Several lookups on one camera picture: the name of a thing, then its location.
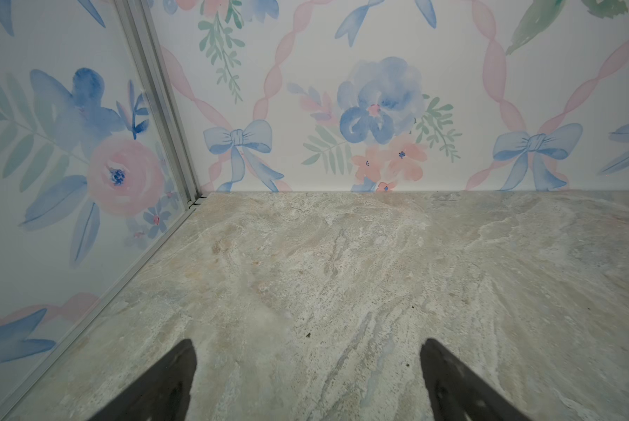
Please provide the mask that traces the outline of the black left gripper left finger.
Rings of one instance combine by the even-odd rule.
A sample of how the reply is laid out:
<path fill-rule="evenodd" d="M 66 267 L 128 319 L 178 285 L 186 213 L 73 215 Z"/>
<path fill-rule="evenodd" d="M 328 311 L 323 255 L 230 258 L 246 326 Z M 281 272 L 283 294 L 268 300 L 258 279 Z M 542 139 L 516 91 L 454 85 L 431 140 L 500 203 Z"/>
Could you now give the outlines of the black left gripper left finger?
<path fill-rule="evenodd" d="M 196 368 L 192 340 L 181 340 L 90 419 L 183 420 Z"/>

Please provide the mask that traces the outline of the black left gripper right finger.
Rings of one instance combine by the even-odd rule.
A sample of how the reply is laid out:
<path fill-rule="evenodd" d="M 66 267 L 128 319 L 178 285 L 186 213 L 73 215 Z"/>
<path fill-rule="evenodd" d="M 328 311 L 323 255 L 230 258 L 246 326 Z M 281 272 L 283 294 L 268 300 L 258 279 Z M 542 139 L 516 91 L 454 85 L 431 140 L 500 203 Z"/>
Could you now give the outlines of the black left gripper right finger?
<path fill-rule="evenodd" d="M 438 340 L 422 344 L 420 363 L 435 420 L 529 421 Z"/>

